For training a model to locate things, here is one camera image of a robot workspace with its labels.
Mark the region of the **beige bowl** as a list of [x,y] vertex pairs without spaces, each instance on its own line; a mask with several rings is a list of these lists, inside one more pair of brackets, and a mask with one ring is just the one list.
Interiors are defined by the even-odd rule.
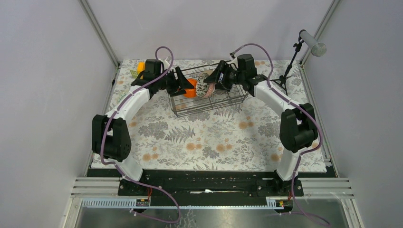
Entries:
[[210,74],[208,74],[208,73],[202,73],[201,75],[200,75],[200,79],[201,79],[201,81],[204,81],[206,78],[208,78],[210,76]]

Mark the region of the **pink speckled bowl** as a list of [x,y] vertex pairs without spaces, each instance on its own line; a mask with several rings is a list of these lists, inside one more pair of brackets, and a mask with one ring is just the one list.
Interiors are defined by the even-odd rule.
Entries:
[[196,83],[196,96],[198,98],[211,97],[215,91],[215,83],[206,83],[203,79],[199,78]]

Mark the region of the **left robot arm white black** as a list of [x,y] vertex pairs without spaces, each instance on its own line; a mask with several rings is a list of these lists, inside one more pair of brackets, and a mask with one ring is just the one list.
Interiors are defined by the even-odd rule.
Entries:
[[147,191],[147,183],[141,178],[143,169],[130,157],[131,137],[129,124],[140,108],[160,90],[171,96],[186,94],[195,85],[189,82],[177,66],[166,60],[148,59],[137,78],[132,82],[126,98],[104,115],[92,120],[92,151],[101,157],[104,165],[114,165],[135,195]]

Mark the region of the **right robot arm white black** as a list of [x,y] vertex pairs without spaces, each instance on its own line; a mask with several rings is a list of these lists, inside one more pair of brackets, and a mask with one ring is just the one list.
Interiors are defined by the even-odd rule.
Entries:
[[319,136],[313,106],[295,102],[277,90],[267,76],[258,73],[251,54],[239,55],[231,62],[221,60],[204,83],[215,84],[218,89],[224,90],[240,85],[280,117],[279,138],[284,151],[276,169],[279,179],[273,181],[272,188],[277,195],[286,195],[292,187],[290,180],[297,176],[301,155]]

